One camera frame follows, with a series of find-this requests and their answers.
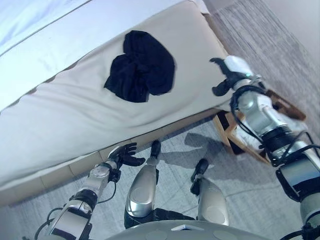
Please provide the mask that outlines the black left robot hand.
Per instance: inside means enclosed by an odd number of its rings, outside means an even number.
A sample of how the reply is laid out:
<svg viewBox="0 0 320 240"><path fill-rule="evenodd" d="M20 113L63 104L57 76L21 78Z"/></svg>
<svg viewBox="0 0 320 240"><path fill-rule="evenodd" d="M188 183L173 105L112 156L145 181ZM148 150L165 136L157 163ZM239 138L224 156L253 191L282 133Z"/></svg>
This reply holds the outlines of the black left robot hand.
<svg viewBox="0 0 320 240"><path fill-rule="evenodd" d="M137 143L131 142L126 145L115 147L108 155L107 159L116 163L117 169L122 165L138 167L145 163L144 157L135 157Z"/></svg>

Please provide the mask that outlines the right robot hand silver back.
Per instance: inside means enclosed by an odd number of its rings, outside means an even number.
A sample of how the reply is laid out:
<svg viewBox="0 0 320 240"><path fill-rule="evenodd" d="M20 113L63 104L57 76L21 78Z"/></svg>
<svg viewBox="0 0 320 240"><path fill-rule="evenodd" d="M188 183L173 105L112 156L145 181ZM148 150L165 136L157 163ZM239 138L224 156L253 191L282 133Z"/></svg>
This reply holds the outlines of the right robot hand silver back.
<svg viewBox="0 0 320 240"><path fill-rule="evenodd" d="M236 91L248 85L254 77L250 66L241 57L228 55L224 59L213 57L209 61L218 65L222 74L225 75L225 80L212 87L212 92L217 97L226 95L229 90Z"/></svg>

